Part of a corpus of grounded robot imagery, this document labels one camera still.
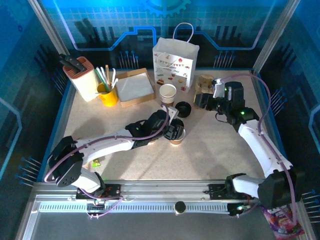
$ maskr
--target paper bag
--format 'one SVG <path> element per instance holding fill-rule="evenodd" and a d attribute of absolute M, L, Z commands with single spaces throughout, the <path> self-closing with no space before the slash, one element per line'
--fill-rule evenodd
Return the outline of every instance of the paper bag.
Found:
<path fill-rule="evenodd" d="M 192 34 L 188 41 L 175 39 L 178 26 L 188 24 Z M 160 37 L 153 47 L 153 68 L 156 84 L 173 84 L 178 91 L 188 92 L 194 78 L 199 46 L 189 43 L 194 27 L 187 22 L 179 23 L 172 39 Z"/>

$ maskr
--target beige table surface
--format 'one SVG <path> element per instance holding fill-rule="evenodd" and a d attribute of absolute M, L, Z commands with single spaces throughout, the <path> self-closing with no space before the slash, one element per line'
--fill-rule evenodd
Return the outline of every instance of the beige table surface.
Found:
<path fill-rule="evenodd" d="M 195 79 L 201 74 L 223 78 L 248 72 L 196 70 Z M 154 79 L 153 71 L 148 73 Z M 246 106 L 253 108 L 261 117 L 251 78 L 242 76 L 236 81 L 241 82 L 244 87 Z M 175 103 L 186 101 L 192 106 L 190 116 L 182 119 L 186 138 L 180 145 L 171 145 L 163 137 L 147 146 L 101 157 L 100 167 L 93 168 L 92 162 L 85 167 L 98 172 L 104 180 L 208 180 L 225 179 L 237 173 L 263 178 L 258 160 L 234 128 L 216 121 L 216 112 L 193 107 L 194 84 L 195 81 L 188 94 L 178 91 L 176 95 Z M 85 102 L 76 93 L 64 136 L 71 135 L 74 140 L 98 137 L 147 119 L 160 109 L 158 85 L 156 91 L 155 100 L 126 108 L 122 108 L 119 102 L 114 107 L 105 107 L 98 98 Z"/>

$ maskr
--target yellow cup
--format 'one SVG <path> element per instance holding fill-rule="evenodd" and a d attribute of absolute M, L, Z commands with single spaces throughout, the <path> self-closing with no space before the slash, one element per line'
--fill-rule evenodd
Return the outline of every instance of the yellow cup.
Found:
<path fill-rule="evenodd" d="M 96 90 L 98 91 L 98 93 L 101 93 L 101 94 L 99 94 L 98 97 L 102 100 L 102 103 L 106 107 L 113 107 L 114 105 L 117 104 L 118 95 L 117 95 L 116 87 L 114 87 L 111 92 L 106 93 L 107 90 L 106 90 L 104 84 L 100 83 Z"/>

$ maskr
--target small cup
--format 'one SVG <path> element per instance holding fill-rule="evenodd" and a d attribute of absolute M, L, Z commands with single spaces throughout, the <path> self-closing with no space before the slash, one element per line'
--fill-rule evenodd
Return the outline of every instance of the small cup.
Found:
<path fill-rule="evenodd" d="M 160 93 L 160 101 L 167 105 L 167 106 L 173 106 L 175 101 L 175 96 L 177 93 L 177 89 L 172 84 L 164 84 L 159 89 Z"/>
<path fill-rule="evenodd" d="M 186 136 L 186 130 L 183 129 L 183 133 L 182 133 L 182 135 L 179 137 L 179 139 L 170 140 L 170 143 L 173 144 L 173 145 L 179 145 L 179 144 L 182 142 L 182 140 L 185 138 L 185 136 Z"/>
<path fill-rule="evenodd" d="M 107 90 L 106 90 L 104 84 L 100 83 L 96 90 L 97 90 L 98 93 L 101 93 L 101 94 L 99 94 L 98 97 L 102 100 L 102 103 L 106 107 L 113 107 L 113 106 L 115 106 L 117 104 L 118 95 L 117 95 L 116 87 L 114 87 L 111 90 L 111 92 L 105 93 Z"/>

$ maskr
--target bag handle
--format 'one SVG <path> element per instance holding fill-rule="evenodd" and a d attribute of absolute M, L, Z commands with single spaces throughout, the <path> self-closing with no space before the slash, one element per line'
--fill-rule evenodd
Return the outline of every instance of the bag handle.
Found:
<path fill-rule="evenodd" d="M 194 26 L 193 26 L 191 23 L 189 23 L 189 22 L 181 22 L 181 23 L 179 23 L 179 24 L 175 27 L 175 29 L 174 29 L 174 31 L 173 31 L 172 39 L 175 39 L 175 35 L 176 35 L 177 28 L 178 28 L 181 24 L 188 24 L 188 25 L 190 25 L 191 28 L 192 28 L 191 36 L 190 36 L 189 40 L 186 41 L 186 42 L 188 43 L 188 42 L 190 42 L 191 38 L 193 37 L 194 31 L 195 31 Z"/>
<path fill-rule="evenodd" d="M 159 64 L 159 62 L 158 62 L 158 59 L 160 58 L 160 56 L 161 56 L 162 54 L 166 54 L 166 52 L 160 53 L 159 56 L 156 58 L 156 63 L 157 63 L 158 66 L 159 66 L 160 68 L 162 68 L 162 69 L 168 69 L 168 68 L 170 68 L 170 67 L 177 61 L 177 59 L 174 60 L 173 63 L 171 63 L 171 65 L 169 65 L 169 66 L 161 66 L 161 65 Z"/>

